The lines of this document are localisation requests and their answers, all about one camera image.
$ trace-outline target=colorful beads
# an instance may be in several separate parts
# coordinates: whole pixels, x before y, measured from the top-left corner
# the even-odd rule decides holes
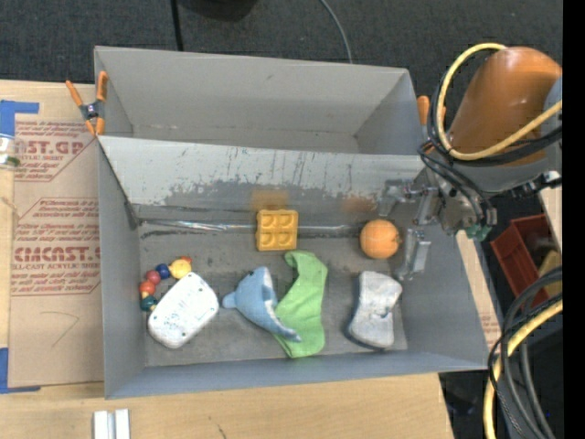
[[[174,260],[170,265],[166,263],[160,263],[156,265],[154,270],[149,270],[144,275],[144,281],[140,283],[138,289],[140,291],[140,308],[144,312],[153,311],[158,301],[154,298],[156,292],[156,286],[167,278],[173,276],[177,280],[183,278],[186,274],[191,272],[191,262],[193,259],[190,257],[182,256]]]
[[[158,271],[158,274],[163,280],[166,280],[169,276],[171,276],[171,272],[169,271],[168,265],[166,263],[156,265],[154,269]]]
[[[156,291],[156,284],[154,284],[152,281],[146,280],[140,283],[138,289],[140,290],[140,294],[147,293],[148,295],[152,296]]]
[[[149,270],[145,276],[149,282],[153,282],[154,284],[161,283],[161,275],[157,270]]]
[[[173,263],[168,266],[169,271],[173,275],[173,278],[180,280],[187,273],[191,272],[192,259],[189,257],[181,257],[176,259]]]
[[[140,302],[140,308],[144,310],[144,312],[154,311],[157,303],[158,301],[156,301],[156,299],[154,299],[152,296],[146,296]]]

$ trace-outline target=orange ball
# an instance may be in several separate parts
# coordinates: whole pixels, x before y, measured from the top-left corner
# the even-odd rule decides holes
[[[142,283],[140,283],[138,289],[140,290],[141,294],[148,293],[149,295],[153,295],[154,292],[156,291],[156,284],[154,284],[152,281],[145,280]]]
[[[374,219],[360,232],[359,245],[368,257],[387,259],[399,249],[399,230],[390,221]]]

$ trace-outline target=blue stuffed toy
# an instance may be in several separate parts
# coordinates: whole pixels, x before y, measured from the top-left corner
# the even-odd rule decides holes
[[[273,334],[301,341],[296,331],[285,327],[274,313],[278,301],[266,267],[259,267],[246,275],[238,283],[236,291],[227,294],[221,304],[227,309],[238,309],[250,322]]]

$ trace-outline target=yellow lego brick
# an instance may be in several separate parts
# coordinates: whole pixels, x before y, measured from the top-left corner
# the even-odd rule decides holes
[[[261,209],[256,215],[256,247],[259,251],[296,249],[299,214],[293,209]]]

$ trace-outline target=wooden table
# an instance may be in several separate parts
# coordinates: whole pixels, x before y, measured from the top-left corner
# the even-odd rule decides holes
[[[9,90],[55,89],[56,83],[0,81]],[[8,340],[10,259],[15,210],[14,174],[0,169],[0,347]],[[493,320],[473,245],[461,238],[463,258],[480,313]],[[371,380],[211,391],[106,401],[100,382],[43,387],[0,395],[0,435],[11,438],[91,437],[92,414],[129,409],[132,438],[453,438],[436,374]]]

